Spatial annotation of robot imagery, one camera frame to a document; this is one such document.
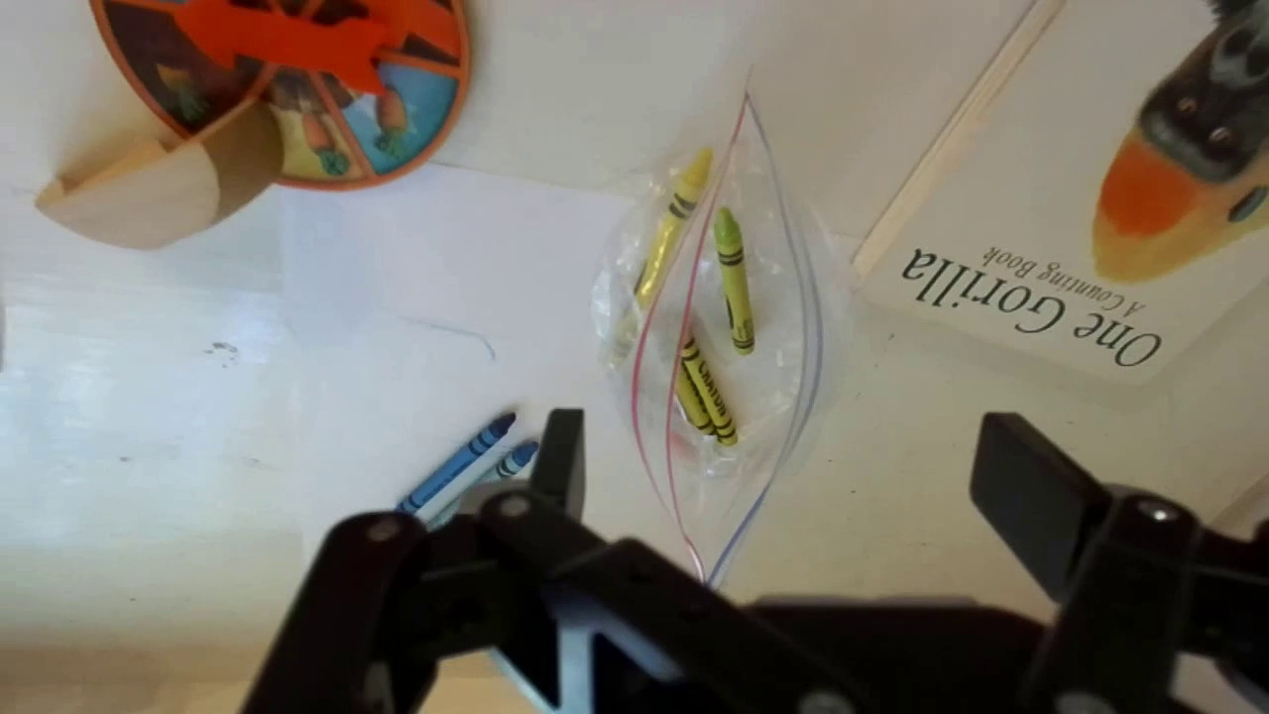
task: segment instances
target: white surface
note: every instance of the white surface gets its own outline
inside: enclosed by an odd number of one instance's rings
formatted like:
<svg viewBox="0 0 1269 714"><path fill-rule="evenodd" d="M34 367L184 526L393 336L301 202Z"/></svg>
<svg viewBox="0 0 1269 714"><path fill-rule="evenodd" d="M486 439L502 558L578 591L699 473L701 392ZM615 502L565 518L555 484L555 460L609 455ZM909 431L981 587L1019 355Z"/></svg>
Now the white surface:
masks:
<svg viewBox="0 0 1269 714"><path fill-rule="evenodd" d="M454 136L447 162L609 184L671 153L684 136L683 120L701 111L691 103L717 86L711 74L728 69L720 55L751 17L720 0L684 17L622 9L474 4L482 91L473 95L473 125ZM874 4L836 10L874 20ZM976 49L968 26L946 49ZM506 400L535 424L549 406L592 406L598 526L667 545L586 361L584 310L606 248L606 198L592 195L578 202L586 215L557 218L535 215L555 198L506 188L424 231L393 218L393 205L430 205L465 184L421 172L372 195L272 190L196 240L122 255L32 209L54 165L155 132L108 69L85 9L22 4L0 26L0 79L40 84L2 95L0 136L2 673L98 687L95 694L120 678L240 687L298 587L315 522L342 502L354 511L395 500L395 480L406 484L413 468L428 468L454 431ZM667 95L662 111L640 100L646 111L634 111L630 86ZM831 121L803 132L802 144L815 132L831 144ZM815 172L826 184L812 184L812 202L868 184L855 165L839 178L803 162L794 178ZM294 209L303 202L322 202L322 231L286 234L301 227ZM506 248L494 269L478 255L492 247ZM1034 416L1106 480L1163 488L1200 514L1234 502L1242 518L1255 511L1242 494L1269 465L1269 381L1255 374L1269 355L1269 314L1255 310L1263 293L1159 386L1111 392L843 304L839 285L827 289L839 310L836 377L815 439L750 537L734 595L950 591L1042 611L964 500L981 410ZM142 708L139 698L126 703L95 698L89 708Z"/></svg>

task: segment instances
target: orange object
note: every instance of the orange object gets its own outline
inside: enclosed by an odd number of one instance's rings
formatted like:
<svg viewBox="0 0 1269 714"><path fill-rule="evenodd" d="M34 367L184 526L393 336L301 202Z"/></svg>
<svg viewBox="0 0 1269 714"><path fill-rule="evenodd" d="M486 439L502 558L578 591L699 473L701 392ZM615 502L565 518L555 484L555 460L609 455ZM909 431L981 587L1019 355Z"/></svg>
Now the orange object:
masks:
<svg viewBox="0 0 1269 714"><path fill-rule="evenodd" d="M334 148L338 148L334 136L327 136L327 125L322 121L322 115L301 115L301 125L303 125L303 144L309 144L314 152L334 152Z"/></svg>
<svg viewBox="0 0 1269 714"><path fill-rule="evenodd" d="M381 132L404 132L406 125L406 111L404 111L395 86L377 95L372 115L377 115Z"/></svg>
<svg viewBox="0 0 1269 714"><path fill-rule="evenodd" d="M1126 140L1103 184L1103 218L1120 239L1152 239L1176 227L1200 188L1143 140Z"/></svg>
<svg viewBox="0 0 1269 714"><path fill-rule="evenodd" d="M277 69L327 70L355 91L383 91L377 55L393 43L393 33L381 20L342 20L322 26L298 17L232 9L231 0L184 0L169 20L223 69L248 55Z"/></svg>
<svg viewBox="0 0 1269 714"><path fill-rule="evenodd" d="M430 43L443 55L461 55L461 35L451 26L451 10L443 10L436 0L364 0L367 20L381 20L393 26L393 49L399 49L406 35Z"/></svg>

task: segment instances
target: plastic bag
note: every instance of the plastic bag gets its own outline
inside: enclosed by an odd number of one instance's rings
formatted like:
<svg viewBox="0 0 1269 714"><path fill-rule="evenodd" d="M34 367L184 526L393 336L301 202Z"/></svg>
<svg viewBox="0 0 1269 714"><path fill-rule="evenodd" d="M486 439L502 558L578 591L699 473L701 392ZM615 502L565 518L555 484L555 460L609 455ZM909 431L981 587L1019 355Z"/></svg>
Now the plastic bag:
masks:
<svg viewBox="0 0 1269 714"><path fill-rule="evenodd" d="M826 367L808 234L750 95L725 136L684 152L615 231L593 328L648 488L699 574L717 584L803 436Z"/></svg>

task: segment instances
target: book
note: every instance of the book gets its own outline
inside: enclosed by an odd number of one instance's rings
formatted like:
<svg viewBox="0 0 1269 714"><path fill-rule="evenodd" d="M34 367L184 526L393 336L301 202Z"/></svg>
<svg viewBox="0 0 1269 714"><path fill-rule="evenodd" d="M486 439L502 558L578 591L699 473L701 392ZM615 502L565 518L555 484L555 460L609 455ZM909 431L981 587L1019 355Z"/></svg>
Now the book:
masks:
<svg viewBox="0 0 1269 714"><path fill-rule="evenodd" d="M1059 0L769 4L750 100L781 178L847 255L918 165L988 69L1005 69Z"/></svg>
<svg viewBox="0 0 1269 714"><path fill-rule="evenodd" d="M1149 381L1269 275L1269 0L1034 4L880 209L865 299Z"/></svg>

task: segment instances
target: book illustration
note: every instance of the book illustration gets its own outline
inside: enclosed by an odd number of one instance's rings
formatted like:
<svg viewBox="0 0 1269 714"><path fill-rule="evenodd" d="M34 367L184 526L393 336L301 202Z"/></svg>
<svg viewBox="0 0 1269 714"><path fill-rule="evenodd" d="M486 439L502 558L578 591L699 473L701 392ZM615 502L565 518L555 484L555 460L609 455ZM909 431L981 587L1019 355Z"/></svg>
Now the book illustration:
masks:
<svg viewBox="0 0 1269 714"><path fill-rule="evenodd" d="M1213 0L1215 26L1144 95L1095 209L1095 269L1173 275L1269 209L1269 0Z"/></svg>
<svg viewBox="0 0 1269 714"><path fill-rule="evenodd" d="M413 172L443 144L469 95L473 59L454 0L89 4L120 70L180 140L261 95L286 136L289 188L372 188ZM301 35L377 35L377 50L269 43L265 26L282 24Z"/></svg>

